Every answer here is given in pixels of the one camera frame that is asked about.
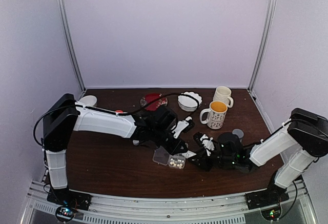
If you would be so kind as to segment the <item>clear plastic pill organizer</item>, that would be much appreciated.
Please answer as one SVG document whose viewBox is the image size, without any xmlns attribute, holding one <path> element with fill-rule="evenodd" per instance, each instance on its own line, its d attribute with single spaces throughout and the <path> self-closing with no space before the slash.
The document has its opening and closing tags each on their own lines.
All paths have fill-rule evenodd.
<svg viewBox="0 0 328 224">
<path fill-rule="evenodd" d="M 152 160 L 154 163 L 157 163 L 159 165 L 169 166 L 169 161 L 171 158 L 183 159 L 185 161 L 185 164 L 187 161 L 187 159 L 184 156 L 182 156 L 182 154 L 170 155 L 163 147 L 159 147 L 154 151 Z"/>
</svg>

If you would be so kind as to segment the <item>small white pill bottle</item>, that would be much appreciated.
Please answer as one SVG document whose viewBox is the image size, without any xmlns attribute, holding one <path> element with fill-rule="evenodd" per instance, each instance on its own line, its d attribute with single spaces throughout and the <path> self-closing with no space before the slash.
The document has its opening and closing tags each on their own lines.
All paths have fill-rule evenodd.
<svg viewBox="0 0 328 224">
<path fill-rule="evenodd" d="M 192 151 L 187 151 L 185 153 L 182 153 L 182 156 L 184 156 L 185 158 L 190 158 L 190 157 L 193 157 L 195 155 L 196 155 L 196 153 L 192 152 Z"/>
</svg>

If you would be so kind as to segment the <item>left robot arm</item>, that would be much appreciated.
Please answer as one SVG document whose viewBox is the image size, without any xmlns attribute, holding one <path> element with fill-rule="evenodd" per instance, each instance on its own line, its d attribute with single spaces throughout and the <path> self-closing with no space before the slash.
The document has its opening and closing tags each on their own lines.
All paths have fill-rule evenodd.
<svg viewBox="0 0 328 224">
<path fill-rule="evenodd" d="M 74 95 L 64 94 L 43 116 L 43 137 L 36 142 L 46 156 L 53 196 L 63 206 L 70 205 L 74 195 L 68 188 L 66 150 L 72 132 L 88 131 L 116 135 L 139 143 L 153 142 L 175 155 L 188 150 L 180 138 L 194 126 L 190 116 L 183 120 L 165 105 L 154 111 L 115 112 L 88 106 L 76 101 Z"/>
</svg>

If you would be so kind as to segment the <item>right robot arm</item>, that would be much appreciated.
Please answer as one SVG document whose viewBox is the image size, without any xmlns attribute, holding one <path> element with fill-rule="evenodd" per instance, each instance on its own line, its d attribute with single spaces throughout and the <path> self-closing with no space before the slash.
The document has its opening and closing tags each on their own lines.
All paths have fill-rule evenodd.
<svg viewBox="0 0 328 224">
<path fill-rule="evenodd" d="M 271 205 L 285 194 L 287 187 L 311 163 L 327 155 L 327 118 L 295 108 L 287 121 L 260 142 L 244 146 L 232 132 L 220 134 L 217 140 L 198 132 L 194 134 L 194 140 L 200 149 L 197 152 L 188 151 L 186 158 L 205 171 L 218 165 L 222 169 L 249 173 L 281 152 L 296 146 L 297 151 L 273 173 L 267 189 L 263 191 L 263 200 Z"/>
</svg>

